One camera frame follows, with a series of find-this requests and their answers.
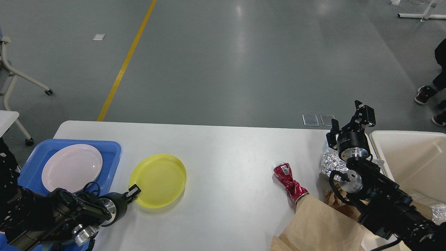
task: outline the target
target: white plate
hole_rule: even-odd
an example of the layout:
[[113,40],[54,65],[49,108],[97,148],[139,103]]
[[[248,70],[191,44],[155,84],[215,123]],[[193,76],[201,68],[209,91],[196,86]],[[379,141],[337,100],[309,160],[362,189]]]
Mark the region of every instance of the white plate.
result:
[[67,146],[45,164],[42,183],[50,192],[56,188],[77,192],[88,182],[95,181],[101,168],[102,155],[98,149],[86,144]]

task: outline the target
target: black shoe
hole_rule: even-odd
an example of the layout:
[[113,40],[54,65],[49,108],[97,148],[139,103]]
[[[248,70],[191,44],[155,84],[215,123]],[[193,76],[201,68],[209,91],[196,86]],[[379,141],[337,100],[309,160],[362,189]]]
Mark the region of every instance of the black shoe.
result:
[[446,111],[440,113],[439,115],[435,115],[431,118],[432,123],[438,126],[446,126]]
[[437,105],[437,108],[438,108],[439,110],[444,110],[444,109],[446,109],[446,99],[443,100],[443,101],[441,101],[441,102]]
[[438,92],[432,89],[430,85],[423,85],[418,88],[418,94],[415,96],[415,102],[419,103],[420,105],[425,105],[427,100],[437,93]]

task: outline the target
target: blue tray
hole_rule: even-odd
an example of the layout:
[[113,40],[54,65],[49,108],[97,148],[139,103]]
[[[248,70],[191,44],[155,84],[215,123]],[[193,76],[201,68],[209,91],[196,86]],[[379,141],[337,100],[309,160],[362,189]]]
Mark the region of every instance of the blue tray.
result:
[[[60,149],[74,144],[88,144],[96,147],[102,155],[102,169],[96,182],[101,187],[100,195],[106,194],[110,190],[116,168],[121,157],[121,145],[115,141],[96,141],[96,140],[74,140],[74,139],[47,139],[38,144],[20,172],[18,179],[19,185],[28,188],[33,192],[46,195],[48,191],[42,183],[42,170],[46,162]],[[88,243],[78,247],[75,243],[70,244],[66,251],[85,250]],[[0,250],[19,251],[13,246],[7,244],[4,234],[0,234]],[[33,251],[40,251],[41,245],[35,247]]]

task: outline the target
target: barcode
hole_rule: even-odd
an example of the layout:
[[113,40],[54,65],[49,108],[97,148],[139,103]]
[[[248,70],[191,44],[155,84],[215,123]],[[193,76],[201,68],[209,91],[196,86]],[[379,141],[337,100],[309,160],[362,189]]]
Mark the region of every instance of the barcode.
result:
[[285,175],[289,175],[289,171],[288,168],[286,168],[286,166],[282,166],[282,171],[283,173],[285,173]]

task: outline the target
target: yellow plastic plate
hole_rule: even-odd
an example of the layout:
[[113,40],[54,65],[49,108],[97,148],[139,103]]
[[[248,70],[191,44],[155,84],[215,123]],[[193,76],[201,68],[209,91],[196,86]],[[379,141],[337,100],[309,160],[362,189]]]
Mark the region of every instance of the yellow plastic plate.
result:
[[174,202],[186,185],[183,163],[169,154],[155,154],[141,161],[130,176],[129,187],[137,184],[136,200],[146,208],[160,208]]

